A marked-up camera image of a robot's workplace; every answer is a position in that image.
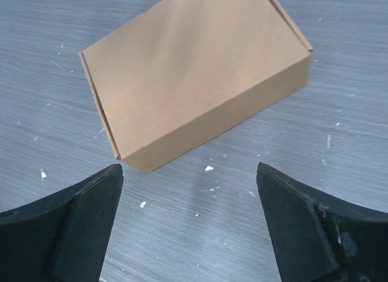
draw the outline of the box top surface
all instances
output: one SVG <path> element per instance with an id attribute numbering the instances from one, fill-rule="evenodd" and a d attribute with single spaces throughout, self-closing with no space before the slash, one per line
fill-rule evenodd
<path id="1" fill-rule="evenodd" d="M 310 55 L 276 0 L 163 0 L 82 52 L 118 158 Z"/>

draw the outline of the brown box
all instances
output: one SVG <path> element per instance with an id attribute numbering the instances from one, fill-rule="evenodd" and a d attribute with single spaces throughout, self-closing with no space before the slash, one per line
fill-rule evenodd
<path id="1" fill-rule="evenodd" d="M 312 47 L 277 0 L 163 0 L 81 59 L 115 156 L 148 172 L 301 88 Z"/>

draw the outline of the gray table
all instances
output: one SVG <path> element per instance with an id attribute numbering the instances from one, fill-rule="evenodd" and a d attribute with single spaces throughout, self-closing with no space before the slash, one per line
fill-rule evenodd
<path id="1" fill-rule="evenodd" d="M 0 212 L 115 162 L 78 52 L 158 1 L 0 0 Z M 125 166 L 107 281 L 280 281 L 259 161 L 388 211 L 388 0 L 280 1 L 309 84 L 155 172 Z"/>

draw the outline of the box lid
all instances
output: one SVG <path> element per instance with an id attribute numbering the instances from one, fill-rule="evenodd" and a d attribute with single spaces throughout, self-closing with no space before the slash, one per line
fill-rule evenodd
<path id="1" fill-rule="evenodd" d="M 163 0 L 81 59 L 120 159 L 310 51 L 276 0 Z"/>

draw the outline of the tabletop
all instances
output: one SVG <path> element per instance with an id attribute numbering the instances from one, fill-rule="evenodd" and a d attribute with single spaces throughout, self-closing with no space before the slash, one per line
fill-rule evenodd
<path id="1" fill-rule="evenodd" d="M 116 162 L 78 52 L 159 1 L 0 0 L 0 212 Z M 280 281 L 260 161 L 388 212 L 388 0 L 279 1 L 308 85 L 154 172 L 123 165 L 103 279 Z"/>

